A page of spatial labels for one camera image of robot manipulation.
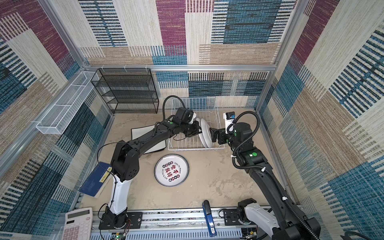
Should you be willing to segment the white round plate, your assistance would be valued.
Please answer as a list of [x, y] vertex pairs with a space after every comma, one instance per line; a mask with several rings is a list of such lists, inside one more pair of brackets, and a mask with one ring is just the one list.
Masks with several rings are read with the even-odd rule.
[[[200, 118], [196, 118], [196, 121], [199, 123], [199, 127], [201, 127], [201, 120], [200, 120]], [[202, 145], [203, 145], [205, 148], [208, 148], [208, 145], [207, 145], [206, 142], [205, 142], [205, 138], [204, 138], [204, 136], [203, 136], [203, 132], [202, 132], [202, 130], [200, 130], [200, 132], [199, 132], [199, 138], [200, 138], [200, 140], [201, 140], [201, 142], [202, 142]]]
[[202, 129], [202, 143], [206, 148], [211, 149], [213, 147], [213, 141], [212, 141], [212, 135], [210, 132], [210, 127], [208, 125], [208, 122], [204, 119], [201, 119], [200, 121], [201, 129]]
[[165, 187], [182, 184], [188, 178], [189, 172], [190, 166], [187, 159], [177, 154], [162, 157], [154, 169], [155, 179]]

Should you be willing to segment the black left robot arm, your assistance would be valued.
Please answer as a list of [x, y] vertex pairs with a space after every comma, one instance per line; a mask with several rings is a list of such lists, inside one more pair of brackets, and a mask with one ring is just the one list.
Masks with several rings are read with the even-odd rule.
[[112, 221], [116, 228], [120, 228], [127, 221], [129, 189], [133, 178], [139, 173], [140, 157], [158, 143], [179, 133], [185, 137], [198, 135], [199, 125], [194, 118], [192, 110], [180, 107], [174, 115], [155, 123], [152, 131], [128, 142], [117, 142], [111, 160], [112, 174], [116, 179], [110, 204], [103, 215], [105, 221]]

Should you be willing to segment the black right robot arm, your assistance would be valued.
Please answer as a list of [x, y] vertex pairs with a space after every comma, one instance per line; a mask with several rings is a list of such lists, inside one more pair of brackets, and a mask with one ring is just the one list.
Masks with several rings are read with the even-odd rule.
[[230, 124], [230, 129], [210, 128], [212, 141], [228, 144], [233, 153], [232, 164], [244, 170], [258, 185], [272, 211], [260, 207], [253, 199], [239, 202], [239, 219], [260, 227], [273, 240], [318, 240], [321, 227], [315, 218], [308, 218], [283, 188], [264, 154], [254, 146], [252, 130], [246, 123]]

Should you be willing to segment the blue stapler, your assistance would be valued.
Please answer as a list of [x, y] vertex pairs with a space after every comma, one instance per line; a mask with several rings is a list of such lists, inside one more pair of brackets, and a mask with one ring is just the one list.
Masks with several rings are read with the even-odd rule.
[[212, 210], [211, 210], [210, 202], [208, 200], [204, 200], [202, 203], [202, 207], [203, 207], [209, 235], [210, 235], [210, 237], [216, 237], [217, 231], [216, 231], [216, 227], [214, 224], [214, 218], [212, 216]]

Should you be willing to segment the black mesh shelf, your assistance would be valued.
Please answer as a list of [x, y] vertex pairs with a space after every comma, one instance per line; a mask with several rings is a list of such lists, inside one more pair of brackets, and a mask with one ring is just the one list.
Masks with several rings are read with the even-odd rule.
[[99, 68], [91, 83], [113, 114], [156, 114], [159, 97], [146, 68]]

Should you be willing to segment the blue book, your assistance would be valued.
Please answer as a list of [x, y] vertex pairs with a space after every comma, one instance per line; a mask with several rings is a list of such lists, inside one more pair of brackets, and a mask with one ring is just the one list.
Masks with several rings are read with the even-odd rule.
[[79, 192], [93, 198], [98, 198], [106, 183], [112, 177], [111, 171], [112, 167], [110, 164], [98, 163], [80, 187]]

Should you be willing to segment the pink calculator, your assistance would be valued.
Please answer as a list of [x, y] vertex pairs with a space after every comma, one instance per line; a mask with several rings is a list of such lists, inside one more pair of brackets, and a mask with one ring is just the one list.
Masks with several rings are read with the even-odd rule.
[[93, 222], [92, 208], [66, 213], [62, 240], [89, 240]]

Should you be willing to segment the aluminium mounting rail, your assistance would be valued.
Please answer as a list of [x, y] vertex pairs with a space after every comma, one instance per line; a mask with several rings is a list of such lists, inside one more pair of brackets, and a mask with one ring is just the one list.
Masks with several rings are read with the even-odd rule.
[[[94, 216], [92, 240], [210, 240], [202, 208], [129, 210], [129, 229], [99, 230], [100, 217]], [[268, 240], [256, 224], [242, 225], [235, 207], [212, 208], [217, 234], [214, 240]]]

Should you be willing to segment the white mesh wall basket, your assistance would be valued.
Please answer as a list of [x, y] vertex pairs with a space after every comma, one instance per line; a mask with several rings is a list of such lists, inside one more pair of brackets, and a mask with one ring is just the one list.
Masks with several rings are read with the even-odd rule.
[[94, 72], [80, 73], [37, 123], [44, 135], [62, 135], [93, 89]]

